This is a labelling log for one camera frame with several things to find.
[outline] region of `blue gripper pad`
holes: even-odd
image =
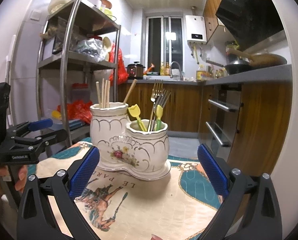
[[[223,174],[222,170],[203,144],[198,147],[197,153],[198,160],[206,172],[214,191],[217,195],[226,198],[229,195],[227,177]]]
[[[40,120],[40,121],[37,121],[37,122],[31,122],[28,125],[28,129],[31,132],[39,131],[39,130],[51,127],[52,124],[53,124],[53,121],[50,118],[49,119],[44,119],[44,120]]]
[[[72,200],[81,196],[99,163],[100,153],[98,148],[94,147],[90,150],[88,156],[84,157],[84,161],[70,180],[69,196]]]

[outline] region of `screw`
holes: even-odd
[[[241,173],[241,170],[237,169],[237,168],[234,168],[232,170],[232,173],[235,174],[235,175],[239,175]]]
[[[31,175],[28,177],[28,180],[33,181],[35,178],[36,178],[36,176],[33,175],[33,174],[31,174]]]
[[[262,174],[262,177],[265,178],[265,179],[269,179],[270,178],[270,175],[268,173],[263,173]]]
[[[66,171],[64,171],[64,170],[59,170],[57,172],[57,176],[59,176],[59,177],[62,177],[64,174],[66,174]]]

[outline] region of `white ceramic utensil holder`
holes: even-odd
[[[161,130],[143,132],[136,121],[130,122],[128,105],[110,103],[110,108],[90,107],[92,144],[100,151],[98,167],[106,171],[127,171],[142,180],[156,180],[169,173],[171,164],[168,125]]]

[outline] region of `window frame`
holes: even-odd
[[[181,19],[182,28],[182,72],[185,71],[185,28],[183,17],[177,16],[149,16],[146,18],[146,40],[145,40],[145,68],[148,68],[148,54],[149,54],[149,19],[160,18],[161,19],[161,62],[164,62],[164,18],[169,18],[169,31],[171,31],[171,19]],[[169,52],[169,62],[172,61],[172,53]]]

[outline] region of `faucet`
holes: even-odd
[[[182,71],[180,69],[180,64],[178,62],[176,62],[176,61],[173,61],[170,64],[170,78],[173,78],[173,75],[172,75],[172,64],[173,63],[176,63],[178,65],[178,69],[179,69],[179,72],[180,72],[180,80],[183,81],[183,75],[182,75]]]

